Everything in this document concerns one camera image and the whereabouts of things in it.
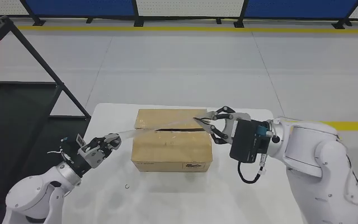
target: printed logo on box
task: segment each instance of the printed logo on box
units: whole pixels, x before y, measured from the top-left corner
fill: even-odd
[[[191,163],[184,163],[183,169],[203,169],[205,167],[204,162],[191,162]]]

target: blue wall panel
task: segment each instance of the blue wall panel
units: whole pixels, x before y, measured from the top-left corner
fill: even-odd
[[[37,15],[132,16],[131,0],[27,0]]]
[[[249,0],[245,17],[343,18],[356,0]]]

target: label sticker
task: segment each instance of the label sticker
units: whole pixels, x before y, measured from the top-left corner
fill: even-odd
[[[79,134],[77,134],[76,142],[80,147],[86,145],[86,142],[83,140],[83,138]]]
[[[231,131],[231,137],[232,137],[232,138],[235,137],[235,132],[236,132],[237,124],[238,124],[238,121],[235,120],[235,121],[234,121],[234,125],[233,125],[233,129],[232,129],[232,131]]]

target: clear plastic film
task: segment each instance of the clear plastic film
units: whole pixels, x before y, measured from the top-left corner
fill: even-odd
[[[197,116],[198,117],[204,117],[205,114],[207,114],[207,113],[198,114]],[[121,140],[124,141],[124,140],[126,140],[128,138],[134,138],[134,137],[137,137],[137,136],[141,136],[142,134],[146,134],[146,133],[149,133],[149,132],[154,132],[156,130],[170,129],[174,125],[185,124],[185,123],[188,123],[188,122],[195,121],[194,117],[197,117],[197,116],[188,117],[188,118],[181,118],[181,119],[176,120],[174,122],[155,125],[153,127],[145,127],[145,128],[140,128],[140,129],[127,130],[127,131],[124,131],[124,132],[118,132],[117,134],[119,135]]]

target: gray floor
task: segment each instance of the gray floor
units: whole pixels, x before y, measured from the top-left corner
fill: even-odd
[[[52,20],[47,25],[76,25]],[[99,21],[95,25],[116,25]],[[186,26],[212,26],[212,21]],[[146,23],[183,25],[178,22]],[[133,25],[122,22],[121,25]],[[247,27],[287,27],[285,23]],[[300,23],[296,27],[315,27]],[[358,35],[233,32],[23,31],[91,114],[98,103],[264,108],[274,116],[358,120]],[[0,81],[51,81],[11,34]],[[61,96],[53,114],[80,115]],[[356,132],[342,132],[355,165]]]

